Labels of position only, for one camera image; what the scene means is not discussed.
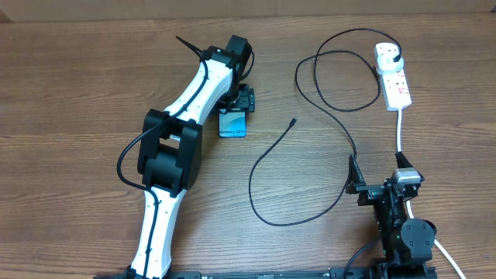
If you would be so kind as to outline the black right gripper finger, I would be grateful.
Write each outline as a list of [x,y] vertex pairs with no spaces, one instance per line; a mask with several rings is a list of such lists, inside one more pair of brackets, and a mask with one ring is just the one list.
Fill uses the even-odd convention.
[[395,154],[398,168],[412,168],[413,165],[407,160],[406,156],[401,152]]
[[349,186],[362,187],[366,185],[363,174],[358,166],[356,156],[351,154],[349,158]]

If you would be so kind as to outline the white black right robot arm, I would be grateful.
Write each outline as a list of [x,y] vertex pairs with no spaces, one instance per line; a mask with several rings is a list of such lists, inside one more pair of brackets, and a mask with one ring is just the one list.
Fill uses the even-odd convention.
[[[378,237],[360,248],[344,268],[345,278],[436,278],[428,267],[436,240],[436,226],[425,219],[410,218],[405,203],[418,196],[424,177],[401,152],[395,154],[398,167],[382,184],[366,184],[354,155],[349,158],[347,194],[357,194],[359,206],[374,208]],[[352,270],[351,264],[365,250],[382,245],[382,258],[367,267]]]

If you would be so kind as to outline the Samsung Galaxy smartphone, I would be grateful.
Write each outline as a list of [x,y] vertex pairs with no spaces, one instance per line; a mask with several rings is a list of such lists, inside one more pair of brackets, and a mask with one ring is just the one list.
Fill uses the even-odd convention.
[[219,111],[219,136],[221,138],[246,137],[246,113]]

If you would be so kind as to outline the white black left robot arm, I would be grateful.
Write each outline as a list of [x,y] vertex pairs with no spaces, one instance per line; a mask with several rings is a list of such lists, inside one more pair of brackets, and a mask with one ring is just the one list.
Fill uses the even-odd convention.
[[194,185],[202,161],[202,133],[212,112],[219,114],[219,134],[246,135],[246,115],[255,110],[254,90],[244,83],[254,64],[247,39],[233,35],[226,47],[201,50],[197,74],[181,96],[164,110],[151,109],[143,131],[121,152],[116,164],[121,177],[125,155],[139,146],[136,188],[145,196],[139,247],[124,278],[164,278],[171,268],[171,244],[186,192]]

